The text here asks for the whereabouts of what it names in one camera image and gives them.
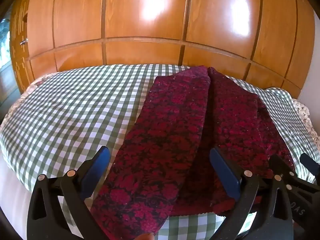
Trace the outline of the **person's left hand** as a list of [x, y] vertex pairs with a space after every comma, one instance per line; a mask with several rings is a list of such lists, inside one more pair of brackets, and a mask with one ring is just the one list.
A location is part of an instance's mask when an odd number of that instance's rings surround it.
[[144, 233], [136, 237], [135, 240], [155, 240], [155, 236], [153, 233]]

